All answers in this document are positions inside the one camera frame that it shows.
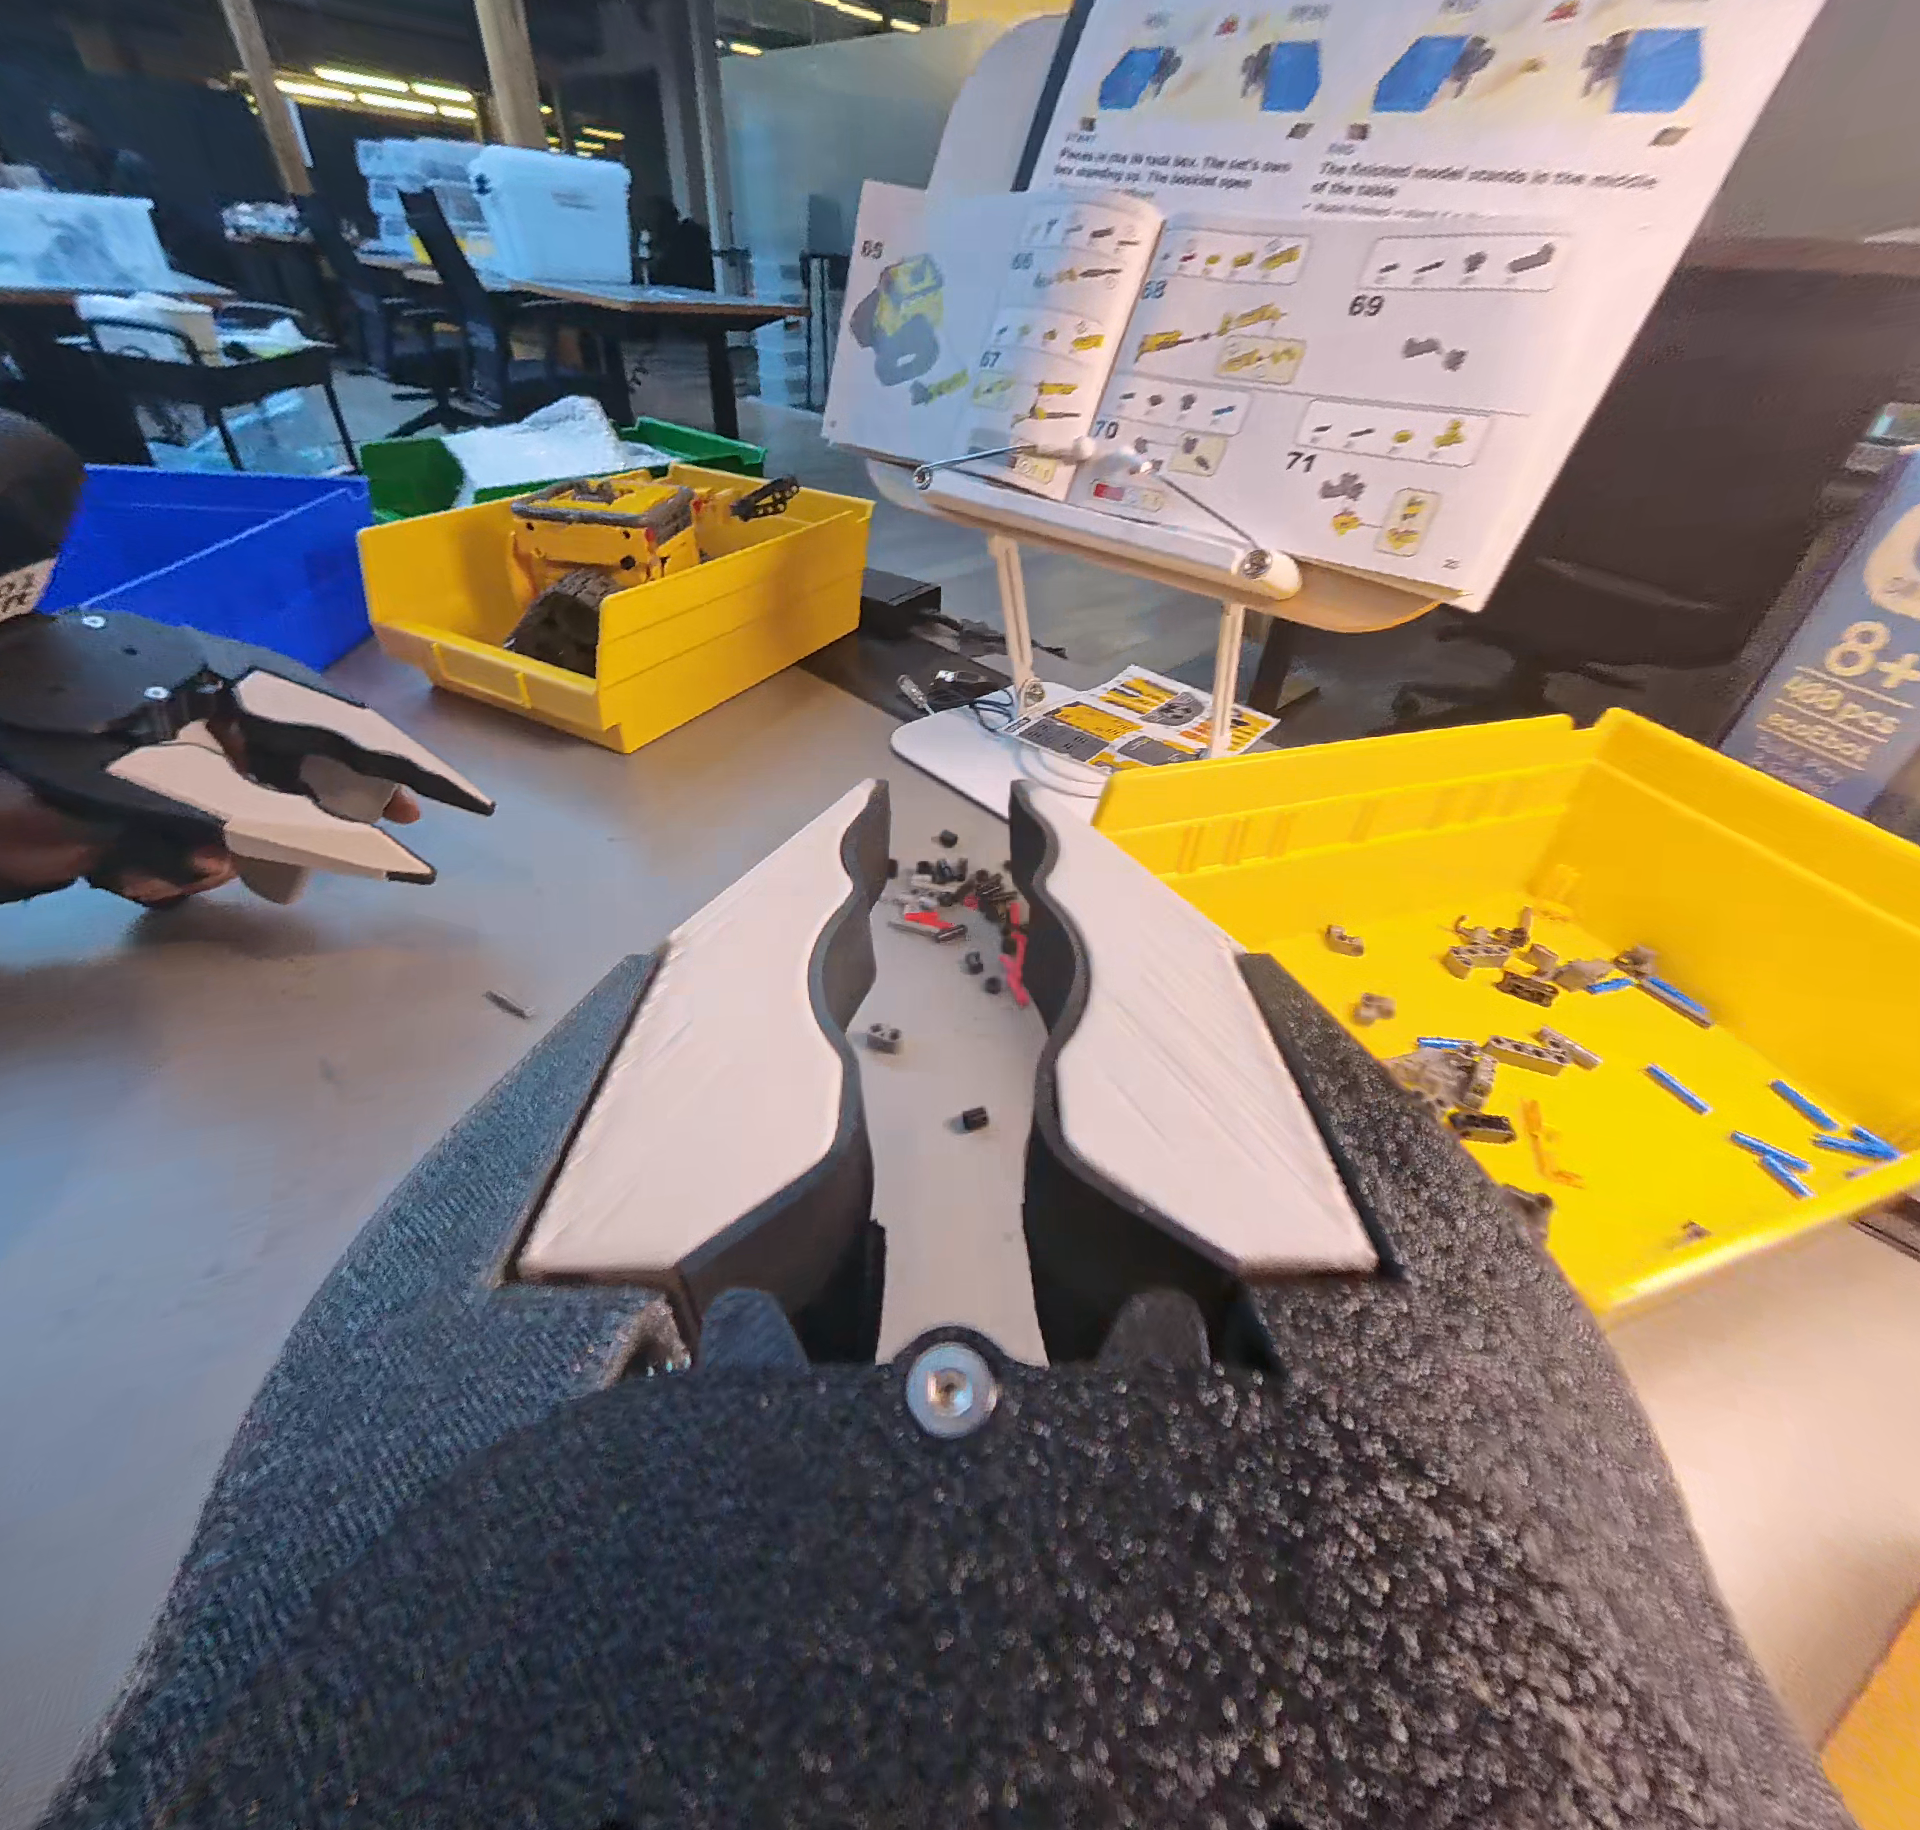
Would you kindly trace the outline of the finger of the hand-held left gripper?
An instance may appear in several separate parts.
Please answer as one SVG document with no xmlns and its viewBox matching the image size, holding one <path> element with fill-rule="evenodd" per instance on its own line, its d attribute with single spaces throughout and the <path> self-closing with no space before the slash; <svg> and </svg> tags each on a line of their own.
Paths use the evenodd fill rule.
<svg viewBox="0 0 1920 1830">
<path fill-rule="evenodd" d="M 260 666 L 229 683 L 229 698 L 251 761 L 273 751 L 297 764 L 327 758 L 434 803 L 479 817 L 495 810 L 462 771 L 358 701 Z"/>
<path fill-rule="evenodd" d="M 432 885 L 434 865 L 377 818 L 342 817 L 302 790 L 243 774 L 214 740 L 143 745 L 109 763 L 109 777 L 138 787 L 219 826 L 228 854 L 387 883 Z"/>
</svg>

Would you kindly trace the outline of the assorted small toy brick parts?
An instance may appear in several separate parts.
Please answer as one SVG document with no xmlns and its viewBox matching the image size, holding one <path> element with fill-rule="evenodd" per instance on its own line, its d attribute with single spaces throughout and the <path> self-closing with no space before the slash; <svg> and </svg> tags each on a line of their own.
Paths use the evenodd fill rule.
<svg viewBox="0 0 1920 1830">
<path fill-rule="evenodd" d="M 1916 1135 L 1561 908 L 1329 920 L 1283 957 L 1599 1310 L 1916 1193 Z"/>
</svg>

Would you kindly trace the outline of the tracked toy brick vehicle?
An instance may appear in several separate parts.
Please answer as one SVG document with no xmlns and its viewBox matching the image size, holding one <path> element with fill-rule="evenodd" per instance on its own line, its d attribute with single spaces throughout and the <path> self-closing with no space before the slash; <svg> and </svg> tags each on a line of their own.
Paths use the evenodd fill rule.
<svg viewBox="0 0 1920 1830">
<path fill-rule="evenodd" d="M 621 593 L 733 555 L 761 522 L 725 495 L 650 473 L 588 476 L 511 501 L 511 566 L 523 613 L 503 639 L 519 657 L 596 674 L 603 613 Z"/>
</svg>

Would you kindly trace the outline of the yellow plastic parts bin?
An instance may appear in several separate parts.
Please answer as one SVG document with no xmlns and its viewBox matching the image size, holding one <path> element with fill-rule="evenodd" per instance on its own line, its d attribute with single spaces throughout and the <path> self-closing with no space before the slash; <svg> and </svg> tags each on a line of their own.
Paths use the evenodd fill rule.
<svg viewBox="0 0 1920 1830">
<path fill-rule="evenodd" d="M 744 495 L 741 473 L 661 473 Z M 511 566 L 511 501 L 373 524 L 360 569 L 379 646 L 435 688 L 554 732 L 631 754 L 852 634 L 874 504 L 804 488 L 786 514 L 702 569 L 615 596 L 596 674 L 503 646 L 523 613 Z"/>
<path fill-rule="evenodd" d="M 1096 826 L 1380 1063 L 1500 1064 L 1468 1140 L 1627 1313 L 1916 1193 L 1916 846 L 1639 716 L 1145 770 Z"/>
</svg>

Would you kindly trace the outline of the toy brick instruction booklet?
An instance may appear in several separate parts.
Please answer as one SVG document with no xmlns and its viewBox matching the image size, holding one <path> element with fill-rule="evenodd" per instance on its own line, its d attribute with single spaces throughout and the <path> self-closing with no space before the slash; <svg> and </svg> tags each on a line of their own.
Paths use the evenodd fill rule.
<svg viewBox="0 0 1920 1830">
<path fill-rule="evenodd" d="M 1650 204 L 1201 208 L 869 184 L 825 439 L 1484 600 L 1671 268 Z"/>
</svg>

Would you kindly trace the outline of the grey desk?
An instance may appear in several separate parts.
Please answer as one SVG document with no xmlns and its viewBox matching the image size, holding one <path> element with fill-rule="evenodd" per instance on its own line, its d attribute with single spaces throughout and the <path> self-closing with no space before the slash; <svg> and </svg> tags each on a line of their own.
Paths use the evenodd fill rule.
<svg viewBox="0 0 1920 1830">
<path fill-rule="evenodd" d="M 892 785 L 899 842 L 1005 844 L 892 754 L 892 713 L 804 668 L 628 758 L 375 643 L 333 676 L 497 801 L 428 811 L 435 885 L 4 908 L 4 1825 L 109 1711 L 288 1331 L 449 1125 L 858 780 Z M 1608 1331 L 1822 1742 L 1916 1603 L 1916 1262 L 1827 1227 Z"/>
</svg>

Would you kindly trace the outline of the white printed task sheet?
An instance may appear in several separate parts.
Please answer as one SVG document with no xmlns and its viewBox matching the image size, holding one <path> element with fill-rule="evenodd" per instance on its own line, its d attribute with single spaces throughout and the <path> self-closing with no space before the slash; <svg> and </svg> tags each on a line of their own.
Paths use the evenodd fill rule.
<svg viewBox="0 0 1920 1830">
<path fill-rule="evenodd" d="M 1036 181 L 1276 215 L 1650 204 L 1671 268 L 1623 364 L 1827 2 L 1097 0 Z"/>
</svg>

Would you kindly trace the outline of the blue plastic tub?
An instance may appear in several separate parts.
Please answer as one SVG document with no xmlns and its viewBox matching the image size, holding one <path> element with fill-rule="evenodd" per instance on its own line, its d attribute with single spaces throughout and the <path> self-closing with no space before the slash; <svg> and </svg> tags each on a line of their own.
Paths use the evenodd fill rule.
<svg viewBox="0 0 1920 1830">
<path fill-rule="evenodd" d="M 358 476 L 88 466 L 44 610 L 125 610 L 324 671 L 373 636 Z"/>
</svg>

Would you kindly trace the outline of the green plastic bin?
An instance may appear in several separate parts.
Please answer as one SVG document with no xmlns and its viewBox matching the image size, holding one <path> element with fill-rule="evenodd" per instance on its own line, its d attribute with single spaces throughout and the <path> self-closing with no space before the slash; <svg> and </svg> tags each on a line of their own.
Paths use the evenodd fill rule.
<svg viewBox="0 0 1920 1830">
<path fill-rule="evenodd" d="M 615 434 L 623 466 L 663 472 L 671 465 L 689 465 L 727 473 L 765 473 L 764 445 L 732 434 L 651 418 L 618 427 Z M 508 484 L 477 484 L 451 449 L 451 439 L 440 434 L 367 442 L 360 447 L 360 470 L 368 484 L 375 521 L 416 519 L 477 501 L 495 501 L 541 484 L 538 476 Z"/>
</svg>

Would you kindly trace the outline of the pile of black red pins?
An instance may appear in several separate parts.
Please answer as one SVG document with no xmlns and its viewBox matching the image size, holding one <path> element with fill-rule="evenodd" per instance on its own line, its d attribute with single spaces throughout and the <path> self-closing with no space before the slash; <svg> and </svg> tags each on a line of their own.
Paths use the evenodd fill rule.
<svg viewBox="0 0 1920 1830">
<path fill-rule="evenodd" d="M 945 953 L 982 994 L 1032 1007 L 1025 980 L 1032 906 L 1013 885 L 1009 861 L 957 852 L 951 832 L 937 840 L 945 846 L 942 854 L 888 860 L 888 926 Z"/>
</svg>

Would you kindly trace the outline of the white plastic wrap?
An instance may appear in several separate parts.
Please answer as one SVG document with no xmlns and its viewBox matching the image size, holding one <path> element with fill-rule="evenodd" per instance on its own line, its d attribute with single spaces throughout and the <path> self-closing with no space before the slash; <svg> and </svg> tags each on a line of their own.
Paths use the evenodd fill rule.
<svg viewBox="0 0 1920 1830">
<path fill-rule="evenodd" d="M 459 504 L 633 466 L 628 443 L 589 397 L 547 402 L 516 421 L 452 432 L 441 445 L 459 472 Z"/>
</svg>

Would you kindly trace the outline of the yellow grey sticker sheet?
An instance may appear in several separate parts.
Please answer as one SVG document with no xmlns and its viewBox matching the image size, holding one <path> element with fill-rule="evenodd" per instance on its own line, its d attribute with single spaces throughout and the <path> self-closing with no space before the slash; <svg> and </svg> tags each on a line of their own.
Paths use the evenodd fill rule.
<svg viewBox="0 0 1920 1830">
<path fill-rule="evenodd" d="M 1099 686 L 1044 686 L 1044 698 L 1012 718 L 1009 742 L 1029 775 L 1078 794 L 1108 777 L 1214 756 L 1214 696 L 1168 674 L 1128 666 Z"/>
</svg>

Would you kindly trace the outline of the white storage crate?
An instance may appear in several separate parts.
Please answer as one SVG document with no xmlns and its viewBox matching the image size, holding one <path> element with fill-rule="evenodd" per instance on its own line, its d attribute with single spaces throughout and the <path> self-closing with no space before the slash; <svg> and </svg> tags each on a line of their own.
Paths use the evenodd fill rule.
<svg viewBox="0 0 1920 1830">
<path fill-rule="evenodd" d="M 494 143 L 468 163 L 494 270 L 523 282 L 635 278 L 631 173 L 619 163 Z"/>
</svg>

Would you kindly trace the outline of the black binder strip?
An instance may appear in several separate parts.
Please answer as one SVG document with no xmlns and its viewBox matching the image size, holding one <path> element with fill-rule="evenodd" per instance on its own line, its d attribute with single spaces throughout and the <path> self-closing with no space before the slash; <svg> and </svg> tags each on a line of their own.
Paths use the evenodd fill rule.
<svg viewBox="0 0 1920 1830">
<path fill-rule="evenodd" d="M 1053 120 L 1063 101 L 1068 73 L 1073 65 L 1086 21 L 1092 19 L 1092 15 L 1096 10 L 1096 2 L 1097 0 L 1073 0 L 1066 15 L 1063 32 L 1061 32 L 1061 38 L 1056 40 L 1053 58 L 1047 67 L 1040 98 L 1036 102 L 1032 124 L 1026 131 L 1026 140 L 1021 149 L 1021 163 L 1016 165 L 1016 173 L 1012 179 L 1012 188 L 1016 193 L 1025 193 L 1032 188 L 1036 172 L 1041 163 L 1041 155 L 1044 155 L 1049 133 L 1053 128 Z"/>
</svg>

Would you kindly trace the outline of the wooden post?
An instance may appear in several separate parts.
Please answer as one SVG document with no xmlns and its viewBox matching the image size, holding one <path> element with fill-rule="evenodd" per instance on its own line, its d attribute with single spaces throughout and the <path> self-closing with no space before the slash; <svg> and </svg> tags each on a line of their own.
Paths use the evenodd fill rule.
<svg viewBox="0 0 1920 1830">
<path fill-rule="evenodd" d="M 531 46 L 526 0 L 471 0 L 483 38 L 494 117 L 503 143 L 547 149 L 541 111 L 541 77 Z"/>
<path fill-rule="evenodd" d="M 284 193 L 302 202 L 314 193 L 312 163 L 301 135 L 298 104 L 279 90 L 276 67 L 255 0 L 216 0 L 239 65 L 254 90 L 260 124 L 270 145 Z"/>
</svg>

